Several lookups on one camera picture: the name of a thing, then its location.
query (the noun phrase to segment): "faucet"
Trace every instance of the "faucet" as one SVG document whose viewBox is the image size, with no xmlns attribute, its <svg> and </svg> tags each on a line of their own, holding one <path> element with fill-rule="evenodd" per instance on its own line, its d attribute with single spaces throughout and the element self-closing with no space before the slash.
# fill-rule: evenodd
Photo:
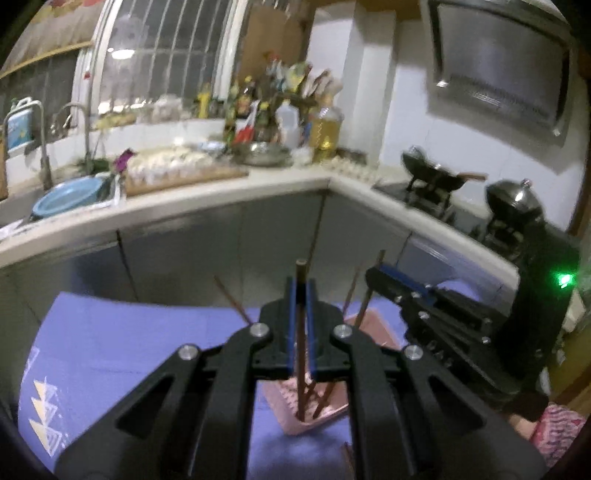
<svg viewBox="0 0 591 480">
<path fill-rule="evenodd" d="M 57 118 L 66 108 L 77 108 L 84 114 L 84 162 L 86 165 L 86 174 L 90 175 L 93 170 L 92 159 L 90 157 L 90 113 L 87 107 L 77 102 L 70 102 L 62 106 L 53 116 L 53 124 L 51 125 L 52 132 L 58 132 L 66 128 L 70 120 L 72 120 L 72 113 L 68 115 L 63 127 L 57 123 Z"/>
<path fill-rule="evenodd" d="M 45 110 L 43 104 L 39 100 L 34 100 L 26 105 L 20 106 L 12 110 L 4 119 L 4 129 L 2 130 L 2 139 L 4 141 L 4 158 L 8 158 L 8 120 L 17 113 L 28 110 L 32 107 L 37 107 L 41 114 L 41 182 L 43 183 L 43 190 L 48 191 L 53 188 L 53 178 L 51 177 L 51 165 L 49 157 L 47 156 L 47 142 L 45 139 Z"/>
</svg>

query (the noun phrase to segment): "blue tablecloth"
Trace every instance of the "blue tablecloth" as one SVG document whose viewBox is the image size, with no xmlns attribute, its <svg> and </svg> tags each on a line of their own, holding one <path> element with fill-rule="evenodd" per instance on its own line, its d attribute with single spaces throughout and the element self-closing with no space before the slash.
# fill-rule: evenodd
<svg viewBox="0 0 591 480">
<path fill-rule="evenodd" d="M 462 283 L 451 287 L 475 297 Z M 406 326 L 399 308 L 384 299 L 374 300 L 371 306 L 403 341 Z M 358 309 L 356 303 L 349 311 Z M 258 318 L 258 309 L 248 309 L 248 313 Z M 19 431 L 53 471 L 67 445 L 180 345 L 210 348 L 243 327 L 231 309 L 146 306 L 62 293 L 42 324 L 27 361 Z M 249 478 L 347 478 L 340 450 L 343 442 L 350 442 L 347 417 L 301 436 L 284 435 L 259 389 Z"/>
</svg>

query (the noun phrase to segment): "metal bowl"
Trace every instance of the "metal bowl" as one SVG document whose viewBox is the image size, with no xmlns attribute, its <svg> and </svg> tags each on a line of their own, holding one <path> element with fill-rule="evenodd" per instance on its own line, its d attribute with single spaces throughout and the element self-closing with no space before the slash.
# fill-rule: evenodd
<svg viewBox="0 0 591 480">
<path fill-rule="evenodd" d="M 237 163 L 251 167 L 282 167 L 291 157 L 288 148 L 267 142 L 236 144 L 232 151 Z"/>
</svg>

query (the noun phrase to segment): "gray cabinet door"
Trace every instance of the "gray cabinet door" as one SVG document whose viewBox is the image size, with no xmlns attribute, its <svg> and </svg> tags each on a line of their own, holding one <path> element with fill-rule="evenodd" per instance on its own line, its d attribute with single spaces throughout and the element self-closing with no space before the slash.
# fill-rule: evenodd
<svg viewBox="0 0 591 480">
<path fill-rule="evenodd" d="M 7 270 L 0 273 L 0 299 L 0 399 L 5 406 L 14 406 L 39 323 L 18 297 Z"/>
<path fill-rule="evenodd" d="M 26 260 L 14 267 L 12 277 L 39 321 L 62 291 L 136 300 L 115 233 Z"/>
<path fill-rule="evenodd" d="M 243 207 L 236 205 L 121 230 L 139 301 L 227 306 L 213 277 L 238 295 L 242 215 Z"/>
<path fill-rule="evenodd" d="M 321 199 L 320 193 L 306 193 L 246 204 L 240 248 L 246 306 L 283 296 L 296 261 L 310 254 Z"/>
<path fill-rule="evenodd" d="M 308 256 L 319 206 L 317 194 L 285 195 L 123 230 L 139 300 L 228 307 L 214 275 L 246 307 L 281 297 Z"/>
<path fill-rule="evenodd" d="M 493 305 L 502 285 L 502 280 L 460 254 L 414 234 L 404 248 L 397 268 L 422 284 L 435 286 L 446 280 L 462 280 L 488 305 Z"/>
<path fill-rule="evenodd" d="M 342 303 L 355 268 L 360 266 L 354 299 L 361 299 L 366 290 L 363 275 L 375 263 L 378 252 L 385 249 L 385 261 L 396 264 L 409 236 L 408 229 L 392 220 L 342 196 L 329 196 L 311 269 L 319 297 Z"/>
</svg>

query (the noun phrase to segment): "pink patterned cloth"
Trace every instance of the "pink patterned cloth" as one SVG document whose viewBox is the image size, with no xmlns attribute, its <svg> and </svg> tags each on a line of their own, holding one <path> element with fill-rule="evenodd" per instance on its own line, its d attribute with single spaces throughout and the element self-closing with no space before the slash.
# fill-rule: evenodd
<svg viewBox="0 0 591 480">
<path fill-rule="evenodd" d="M 551 403 L 538 422 L 530 442 L 552 468 L 566 453 L 583 426 L 585 418 L 578 413 Z"/>
</svg>

